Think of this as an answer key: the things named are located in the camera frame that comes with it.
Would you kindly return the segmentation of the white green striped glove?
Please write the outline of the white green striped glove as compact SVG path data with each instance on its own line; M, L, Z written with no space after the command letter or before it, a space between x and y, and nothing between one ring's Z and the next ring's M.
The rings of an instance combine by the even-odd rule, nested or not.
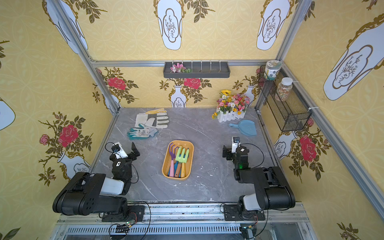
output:
M140 125L156 129L165 129L168 127L169 117L167 112L164 113L143 113L137 114L135 127Z

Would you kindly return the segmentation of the jar with patterned lid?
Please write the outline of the jar with patterned lid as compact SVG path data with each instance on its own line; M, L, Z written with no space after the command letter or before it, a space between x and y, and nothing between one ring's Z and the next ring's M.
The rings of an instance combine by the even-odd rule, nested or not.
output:
M270 60L266 62L264 78L269 81L274 81L282 67L282 62L278 60Z

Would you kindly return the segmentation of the purple rake pink handle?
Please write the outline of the purple rake pink handle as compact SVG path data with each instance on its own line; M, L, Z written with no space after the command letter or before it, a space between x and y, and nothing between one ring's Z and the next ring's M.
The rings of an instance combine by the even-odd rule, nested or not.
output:
M176 145L174 143L171 143L170 146L169 146L169 154L171 156L171 164L170 164L170 169L169 169L168 176L172 177L172 178L175 175L175 170L174 170L175 163L174 163L174 160L175 160L175 157L176 157L176 155L175 155L175 149L176 148L177 147L176 147Z

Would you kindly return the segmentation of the green rake brown handle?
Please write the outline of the green rake brown handle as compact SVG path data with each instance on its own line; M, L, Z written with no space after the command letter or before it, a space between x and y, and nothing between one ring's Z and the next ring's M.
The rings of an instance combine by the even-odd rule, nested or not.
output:
M189 157L190 150L189 148L183 148L179 147L178 151L176 153L176 161L179 162L176 172L176 178L180 178L180 171L181 171L181 165L182 163L187 163L188 157Z

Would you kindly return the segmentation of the blue plastic dustpan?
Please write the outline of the blue plastic dustpan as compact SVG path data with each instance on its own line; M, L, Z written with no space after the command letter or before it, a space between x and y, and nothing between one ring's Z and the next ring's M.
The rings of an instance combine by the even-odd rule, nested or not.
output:
M243 135L248 137L257 135L256 124L250 120L241 120L238 124L229 124L229 127L238 129Z

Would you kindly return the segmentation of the blue rake yellow handle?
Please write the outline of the blue rake yellow handle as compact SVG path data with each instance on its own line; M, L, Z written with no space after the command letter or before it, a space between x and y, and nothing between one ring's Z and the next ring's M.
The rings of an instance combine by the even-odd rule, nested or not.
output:
M184 178L185 176L186 176L186 163L182 163L181 171L180 171L180 178Z

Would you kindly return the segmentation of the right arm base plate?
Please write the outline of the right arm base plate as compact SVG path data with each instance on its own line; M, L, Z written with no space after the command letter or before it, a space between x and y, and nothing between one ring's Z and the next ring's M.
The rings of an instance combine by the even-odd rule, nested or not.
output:
M264 221L266 216L261 210L246 210L241 205L221 204L220 211L226 221Z

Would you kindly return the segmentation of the teal rake yellow handle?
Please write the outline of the teal rake yellow handle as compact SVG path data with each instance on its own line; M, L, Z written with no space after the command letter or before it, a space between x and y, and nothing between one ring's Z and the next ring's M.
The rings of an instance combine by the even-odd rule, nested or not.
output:
M177 175L176 172L177 172L178 164L179 164L179 162L175 161L175 164L174 164L174 177L176 177L176 175Z

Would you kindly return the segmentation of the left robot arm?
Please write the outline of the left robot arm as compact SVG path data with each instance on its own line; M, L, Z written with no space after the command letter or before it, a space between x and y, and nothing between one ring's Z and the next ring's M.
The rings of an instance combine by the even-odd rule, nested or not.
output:
M122 150L119 144L112 146L112 178L99 173L76 173L55 198L53 211L66 216L104 214L106 222L114 218L126 219L130 210L124 195L133 183L132 162L140 152L134 143L131 153L124 154Z

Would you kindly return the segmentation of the flower pot white fence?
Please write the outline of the flower pot white fence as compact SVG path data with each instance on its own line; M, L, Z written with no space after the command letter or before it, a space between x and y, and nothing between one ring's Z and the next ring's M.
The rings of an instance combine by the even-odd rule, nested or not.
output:
M217 119L219 123L222 123L245 117L246 111L251 104L250 98L243 94L232 95L230 90L221 90L220 95L212 119Z

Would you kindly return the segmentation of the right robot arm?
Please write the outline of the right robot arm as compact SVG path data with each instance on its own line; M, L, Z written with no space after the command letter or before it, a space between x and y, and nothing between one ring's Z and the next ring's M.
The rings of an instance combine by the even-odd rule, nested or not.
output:
M234 164L234 178L241 184L254 185L255 192L239 197L237 205L225 206L227 221L246 220L252 217L265 219L265 210L294 208L296 199L280 167L249 167L247 149L239 145L236 150L223 146L223 158Z

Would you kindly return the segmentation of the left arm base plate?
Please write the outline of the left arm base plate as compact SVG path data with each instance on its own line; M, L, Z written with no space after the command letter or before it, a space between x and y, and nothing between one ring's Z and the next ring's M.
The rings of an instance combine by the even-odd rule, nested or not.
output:
M129 222L131 220L134 223L142 222L145 213L145 206L133 205L124 206L122 212L118 214L104 214L102 222L117 223L117 222Z

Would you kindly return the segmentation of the grey wall shelf tray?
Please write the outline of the grey wall shelf tray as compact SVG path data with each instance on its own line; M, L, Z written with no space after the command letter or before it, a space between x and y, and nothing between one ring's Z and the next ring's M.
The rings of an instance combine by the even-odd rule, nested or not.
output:
M170 67L173 64L183 64L191 73L172 73ZM165 62L163 68L164 78L229 78L231 70L229 63L225 61L172 61Z

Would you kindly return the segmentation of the clear jar white lid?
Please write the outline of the clear jar white lid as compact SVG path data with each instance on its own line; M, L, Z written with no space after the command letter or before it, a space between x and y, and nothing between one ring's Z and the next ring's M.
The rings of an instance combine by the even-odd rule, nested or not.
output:
M280 102L284 102L289 98L290 92L293 88L293 79L285 77L282 78L279 83L276 93L275 99Z

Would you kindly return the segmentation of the teal grey garden glove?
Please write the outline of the teal grey garden glove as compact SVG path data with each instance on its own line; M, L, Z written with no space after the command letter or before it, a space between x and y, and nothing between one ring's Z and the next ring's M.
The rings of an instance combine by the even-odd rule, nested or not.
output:
M127 133L127 136L131 140L141 140L141 139L147 139L149 137L154 137L158 130L156 128L151 128L142 124L139 124L138 127L131 128L130 131Z

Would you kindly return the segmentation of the pink flowers on shelf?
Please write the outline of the pink flowers on shelf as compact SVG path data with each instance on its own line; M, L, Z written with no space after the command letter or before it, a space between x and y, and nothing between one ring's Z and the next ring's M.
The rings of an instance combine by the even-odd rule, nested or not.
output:
M172 73L191 73L191 69L187 69L183 64L176 63L170 67Z

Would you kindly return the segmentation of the yellow plastic storage tray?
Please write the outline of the yellow plastic storage tray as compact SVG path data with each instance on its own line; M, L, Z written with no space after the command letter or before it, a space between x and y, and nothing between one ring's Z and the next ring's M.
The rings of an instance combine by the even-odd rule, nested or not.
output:
M162 167L163 175L171 180L186 180L192 171L194 145L188 141L174 140L167 149Z

